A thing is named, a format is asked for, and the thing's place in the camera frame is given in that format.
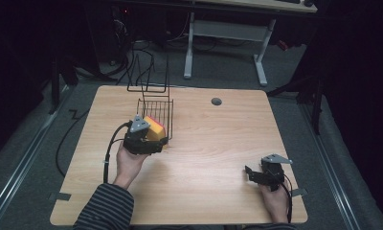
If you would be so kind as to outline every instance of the wooden table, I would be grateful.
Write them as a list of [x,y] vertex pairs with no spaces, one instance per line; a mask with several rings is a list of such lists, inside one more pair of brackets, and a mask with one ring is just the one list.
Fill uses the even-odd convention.
[[[141,93],[126,87],[99,88],[69,170],[60,189],[54,225],[73,225],[102,183],[103,159],[116,128],[132,120]],[[135,198],[131,224],[264,223],[266,212],[258,185],[247,180],[244,166],[259,171],[261,157],[286,157],[266,94],[258,90],[171,88],[173,135],[161,153],[144,163],[129,191]],[[213,105],[219,98],[222,105]],[[124,137],[123,130],[118,137]],[[113,146],[109,182],[116,174]],[[297,188],[290,165],[286,175]],[[303,200],[293,197],[292,222],[307,219]]]

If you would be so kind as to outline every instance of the metal bracket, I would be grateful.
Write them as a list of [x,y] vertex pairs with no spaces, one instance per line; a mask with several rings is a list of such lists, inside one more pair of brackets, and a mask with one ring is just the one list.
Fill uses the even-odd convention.
[[146,122],[139,114],[135,115],[134,121],[131,126],[130,132],[137,132],[150,127],[150,124]]
[[269,162],[269,163],[280,163],[280,164],[290,164],[290,165],[293,164],[292,160],[286,159],[277,154],[270,154],[268,156],[263,157],[261,160],[265,162]]

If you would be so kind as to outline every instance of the desk leg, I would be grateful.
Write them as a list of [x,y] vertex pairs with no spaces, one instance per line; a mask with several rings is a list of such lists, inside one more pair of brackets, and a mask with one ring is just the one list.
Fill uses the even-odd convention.
[[186,63],[185,63],[185,79],[190,79],[192,77],[192,37],[194,33],[194,12],[191,13],[191,23],[189,27],[189,46],[188,52],[186,53]]
[[272,35],[273,29],[275,27],[276,19],[272,19],[269,23],[269,26],[266,30],[264,40],[262,42],[262,47],[260,48],[260,52],[258,55],[254,55],[255,66],[257,67],[257,73],[259,78],[259,84],[261,86],[267,85],[267,80],[265,76],[265,72],[263,71],[262,59],[266,51],[266,47],[269,43],[270,36]]

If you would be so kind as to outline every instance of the striped sleeve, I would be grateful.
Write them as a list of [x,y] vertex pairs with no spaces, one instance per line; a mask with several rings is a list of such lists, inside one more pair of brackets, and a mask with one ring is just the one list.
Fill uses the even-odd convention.
[[268,223],[261,225],[248,225],[244,230],[296,230],[296,226],[290,223]]
[[101,184],[84,206],[74,229],[128,229],[134,209],[129,191],[113,184]]

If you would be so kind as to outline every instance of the gray carpet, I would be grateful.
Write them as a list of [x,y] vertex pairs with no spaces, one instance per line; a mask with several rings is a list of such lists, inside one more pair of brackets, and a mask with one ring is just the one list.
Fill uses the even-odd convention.
[[[247,44],[247,47],[241,48],[246,48],[249,53],[252,51],[251,46],[253,45],[255,44]],[[171,84],[193,87],[262,89],[265,91],[282,86],[290,80],[305,50],[305,47],[300,47],[284,52],[278,47],[270,46],[263,60],[269,85],[263,88],[259,86],[251,55],[244,55],[237,51],[224,54],[228,48],[229,46],[222,45],[215,47],[210,52],[196,51],[191,80],[184,80],[182,77],[185,48],[171,47],[164,51],[151,45],[146,49],[154,55],[156,71],[154,76],[158,80],[165,73],[166,56],[169,55]],[[149,64],[148,54],[136,53],[139,54],[142,68],[147,68]],[[103,66],[104,71],[108,71],[109,68],[112,67]],[[58,192],[63,181],[56,169],[56,149],[63,135],[75,122],[72,119],[73,112],[70,110],[76,110],[77,116],[87,111],[97,88],[102,84],[106,83],[99,80],[80,79],[79,85],[59,110],[51,129],[44,138],[29,173],[0,221],[0,229],[70,229],[70,227],[56,227],[49,222],[55,204],[54,201],[48,199],[49,194]],[[48,116],[46,113],[50,109],[49,88],[44,94],[46,96],[45,101],[26,118],[0,154],[0,193],[34,133]],[[292,167],[298,184],[301,188],[308,190],[308,195],[304,196],[308,221],[299,224],[299,229],[347,229],[322,170],[317,155],[318,149],[311,130],[306,125],[306,120],[299,106],[290,94],[271,98],[270,103],[286,151],[294,161]],[[61,146],[58,162],[64,172],[68,169],[84,122],[85,117],[69,132]],[[373,206],[374,202],[368,188],[350,160],[333,119],[328,113],[326,103],[324,103],[322,114],[321,132],[331,161],[340,178],[345,182],[345,190],[350,196],[350,202],[355,213],[359,216],[361,229],[383,229],[383,218],[377,208]]]

